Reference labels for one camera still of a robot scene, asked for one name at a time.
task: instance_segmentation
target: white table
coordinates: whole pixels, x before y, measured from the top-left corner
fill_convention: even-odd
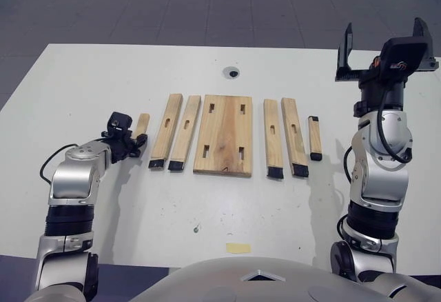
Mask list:
[[[352,67],[366,68],[376,54],[354,51]],[[225,243],[237,242],[251,244],[253,256],[329,269],[336,222],[349,202],[342,156],[357,128],[352,106],[360,98],[357,83],[334,82],[336,57],[335,50],[48,46],[0,112],[0,254],[36,256],[48,210],[41,164],[64,144],[99,137],[115,110],[135,122],[150,113],[150,139],[140,160],[114,165],[101,184],[93,247],[100,262],[183,267],[233,256]],[[239,78],[226,79],[227,66],[238,67]],[[193,174],[198,126],[184,173],[147,169],[171,92],[184,99],[253,97],[252,178]],[[440,95],[439,71],[414,74],[404,95],[414,139],[398,224],[398,271],[405,274],[441,273]],[[263,99],[282,97],[297,100],[306,148],[307,117],[320,118],[324,157],[309,164],[308,179],[290,175],[284,139],[285,179],[266,177]]]

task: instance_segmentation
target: wooden stick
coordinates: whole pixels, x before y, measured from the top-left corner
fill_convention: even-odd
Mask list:
[[[149,168],[160,170],[164,168],[164,161],[168,158],[172,146],[181,104],[182,94],[171,94],[169,96],[161,127],[159,128],[150,157]]]
[[[201,106],[200,95],[190,95],[185,106],[184,115],[181,119],[178,136],[174,142],[172,159],[168,170],[182,171],[187,160],[188,151],[193,139],[194,128],[198,118],[199,107]]]
[[[282,99],[282,114],[292,174],[308,177],[308,162],[300,130],[296,100],[284,97]]]
[[[283,179],[283,154],[276,100],[263,101],[268,176]]]
[[[147,132],[147,126],[149,125],[150,115],[140,114],[138,118],[138,124],[136,124],[135,132],[132,134],[132,139],[136,139],[138,135],[145,134]]]
[[[318,117],[308,117],[309,126],[309,156],[313,161],[322,160],[322,141],[320,140],[320,128],[318,126]]]

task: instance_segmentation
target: black rubber foot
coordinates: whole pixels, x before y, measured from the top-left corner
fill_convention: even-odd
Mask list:
[[[275,168],[274,166],[269,166],[268,176],[275,179],[283,179],[283,169]]]
[[[162,170],[164,168],[164,160],[163,159],[155,159],[149,162],[149,169],[158,169]]]
[[[168,170],[170,170],[170,171],[182,171],[182,170],[184,170],[184,162],[170,161],[168,163]]]
[[[309,176],[308,167],[306,165],[292,163],[292,167],[294,168],[294,176],[305,178]]]
[[[323,156],[319,152],[312,152],[311,154],[309,154],[309,156],[313,161],[321,161],[323,158]]]

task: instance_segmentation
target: wood grain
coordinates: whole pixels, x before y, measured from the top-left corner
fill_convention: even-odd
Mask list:
[[[171,161],[186,162],[200,106],[200,95],[190,95],[188,97],[187,105],[185,106],[184,114],[181,119],[181,125],[179,126],[178,135],[174,142]]]
[[[193,171],[251,176],[251,97],[205,95]]]
[[[276,100],[263,101],[263,118],[265,124],[265,150],[267,166],[283,168],[282,139],[278,123],[278,108]]]
[[[308,127],[309,127],[309,150],[311,152],[311,159],[314,161],[319,161],[320,156],[313,156],[313,154],[322,154],[322,141],[320,140],[320,128],[318,125],[318,117],[309,116],[308,117]]]
[[[172,146],[174,131],[181,111],[182,94],[171,94],[168,98],[161,127],[156,137],[150,161],[168,158]]]
[[[284,97],[282,99],[282,114],[291,171],[292,174],[297,175],[294,172],[293,164],[304,165],[307,167],[308,161],[305,154],[305,147],[303,145],[302,132],[300,130],[296,100]]]
[[[135,132],[132,134],[132,139],[136,139],[138,137],[138,135],[145,134],[147,132],[147,127],[149,125],[149,121],[150,121],[149,114],[140,114],[139,115]]]

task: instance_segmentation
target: wire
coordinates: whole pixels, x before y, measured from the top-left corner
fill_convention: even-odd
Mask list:
[[[49,164],[49,162],[51,162],[51,160],[62,150],[65,150],[66,148],[69,147],[78,147],[78,145],[76,143],[71,143],[69,145],[64,145],[63,147],[61,147],[60,149],[58,149],[54,154],[50,155],[48,159],[46,159],[46,162],[43,163],[43,165],[41,166],[40,169],[40,178],[42,178],[46,183],[48,183],[49,185],[52,183],[51,180],[49,180],[48,178],[46,178],[43,174],[44,169],[46,168],[46,165]]]
[[[392,148],[389,146],[389,144],[387,143],[386,137],[384,136],[384,131],[383,131],[383,123],[382,123],[382,114],[383,114],[383,110],[384,110],[384,105],[386,103],[386,96],[388,93],[389,89],[385,88],[383,90],[383,95],[381,96],[381,102],[380,102],[380,107],[378,108],[378,112],[377,112],[377,129],[378,129],[378,134],[380,135],[380,140],[381,140],[381,144],[383,145],[384,149],[386,150],[386,152],[396,161],[406,164],[408,162],[410,162],[412,160],[412,151],[411,148],[407,148],[406,150],[406,154],[405,154],[405,158],[399,157],[393,150]]]
[[[347,169],[347,157],[348,157],[349,153],[351,152],[351,150],[352,150],[352,146],[347,148],[347,151],[345,152],[345,155],[343,157],[343,169],[345,170],[345,174],[346,174],[346,177],[347,177],[347,180],[349,183],[352,182],[352,179],[351,179],[351,175],[349,174],[349,171]]]
[[[338,233],[338,235],[340,235],[340,238],[342,238],[343,240],[345,240],[345,237],[342,234],[341,226],[343,224],[343,221],[346,219],[346,217],[347,217],[347,214],[344,215],[342,218],[340,218],[337,222],[337,233]]]

